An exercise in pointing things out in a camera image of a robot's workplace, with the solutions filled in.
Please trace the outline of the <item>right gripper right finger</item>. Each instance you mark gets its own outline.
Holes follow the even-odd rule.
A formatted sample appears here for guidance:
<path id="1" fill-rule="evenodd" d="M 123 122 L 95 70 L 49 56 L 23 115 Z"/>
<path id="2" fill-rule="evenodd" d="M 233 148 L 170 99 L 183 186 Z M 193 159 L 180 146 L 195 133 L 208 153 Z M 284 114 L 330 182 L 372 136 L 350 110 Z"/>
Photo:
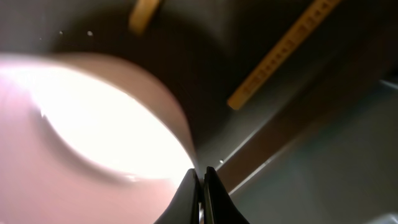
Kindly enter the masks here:
<path id="1" fill-rule="evenodd" d="M 234 206 L 213 167 L 206 168 L 203 196 L 204 224 L 249 224 Z"/>

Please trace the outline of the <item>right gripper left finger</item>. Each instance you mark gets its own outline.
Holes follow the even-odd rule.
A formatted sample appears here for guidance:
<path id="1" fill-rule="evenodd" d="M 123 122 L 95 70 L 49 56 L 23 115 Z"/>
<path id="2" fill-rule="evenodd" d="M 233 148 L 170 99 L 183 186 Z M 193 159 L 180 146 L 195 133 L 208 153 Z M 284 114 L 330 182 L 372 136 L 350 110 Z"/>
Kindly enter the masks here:
<path id="1" fill-rule="evenodd" d="M 200 184 L 194 169 L 189 169 L 172 201 L 154 224 L 199 224 Z"/>

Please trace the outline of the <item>pink bowl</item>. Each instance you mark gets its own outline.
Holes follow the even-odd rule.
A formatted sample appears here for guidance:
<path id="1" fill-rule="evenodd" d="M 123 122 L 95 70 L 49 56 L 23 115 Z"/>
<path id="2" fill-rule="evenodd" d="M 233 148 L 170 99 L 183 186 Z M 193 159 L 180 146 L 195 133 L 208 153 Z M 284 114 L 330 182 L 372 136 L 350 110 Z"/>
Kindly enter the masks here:
<path id="1" fill-rule="evenodd" d="M 190 169 L 172 92 L 103 54 L 1 54 L 1 222 L 154 223 Z"/>

